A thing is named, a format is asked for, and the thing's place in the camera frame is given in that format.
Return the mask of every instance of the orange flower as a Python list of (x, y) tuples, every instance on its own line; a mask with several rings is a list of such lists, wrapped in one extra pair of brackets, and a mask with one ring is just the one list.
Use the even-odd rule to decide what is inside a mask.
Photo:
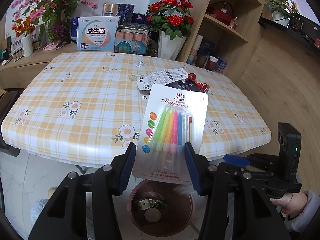
[(21, 24), (16, 28), (17, 32), (21, 32), (23, 30), (23, 26)]

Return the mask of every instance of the tiled floor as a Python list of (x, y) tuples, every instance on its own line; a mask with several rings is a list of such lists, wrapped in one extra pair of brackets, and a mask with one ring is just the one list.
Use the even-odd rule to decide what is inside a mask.
[[(47, 198), (48, 189), (57, 187), (71, 171), (78, 172), (78, 169), (74, 165), (44, 159), (24, 150), (20, 151), (18, 157), (0, 152), (0, 176), (4, 191), (5, 215), (23, 239), (28, 239), (32, 229), (31, 206), (36, 200)], [(89, 168), (87, 173), (94, 171), (96, 171), (95, 168)], [(116, 215), (123, 240), (160, 239), (141, 233), (128, 216), (127, 199), (132, 189), (141, 181), (142, 179), (131, 176), (127, 190), (123, 195), (114, 197)], [(196, 213), (192, 221), (200, 229), (206, 199), (198, 197), (195, 201)], [(179, 234), (161, 237), (161, 240), (193, 240), (197, 236), (196, 231), (188, 226)]]

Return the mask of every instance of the desk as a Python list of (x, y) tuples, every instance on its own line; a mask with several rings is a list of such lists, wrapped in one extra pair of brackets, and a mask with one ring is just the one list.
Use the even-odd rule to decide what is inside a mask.
[(60, 54), (28, 85), (4, 119), (6, 143), (42, 157), (100, 167), (139, 140), (149, 92), (129, 74), (183, 67), (210, 85), (200, 154), (208, 159), (266, 144), (271, 132), (226, 76), (186, 63), (133, 54)]

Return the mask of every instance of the color label circle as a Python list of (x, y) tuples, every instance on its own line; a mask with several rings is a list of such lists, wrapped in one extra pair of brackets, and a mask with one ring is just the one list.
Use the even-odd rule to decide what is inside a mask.
[(150, 113), (151, 120), (155, 121), (157, 120), (157, 115), (155, 113)]
[(148, 128), (148, 129), (146, 130), (146, 134), (150, 137), (151, 134), (152, 134), (152, 130), (151, 130), (150, 128)]
[(149, 121), (148, 121), (148, 126), (149, 126), (151, 129), (153, 129), (153, 128), (155, 127), (155, 122), (149, 120)]
[(149, 143), (149, 136), (146, 136), (145, 138), (144, 138), (144, 142), (146, 143), (146, 144), (148, 144)]
[(149, 152), (150, 152), (150, 147), (145, 144), (144, 146), (142, 146), (142, 150), (143, 150), (145, 153), (149, 153)]

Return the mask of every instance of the wooden floor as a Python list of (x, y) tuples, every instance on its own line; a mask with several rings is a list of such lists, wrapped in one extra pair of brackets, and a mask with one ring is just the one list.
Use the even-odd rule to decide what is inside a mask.
[(271, 142), (253, 152), (279, 154), (277, 123), (302, 135), (298, 171), (304, 190), (320, 194), (320, 58), (268, 26), (238, 87), (271, 129)]

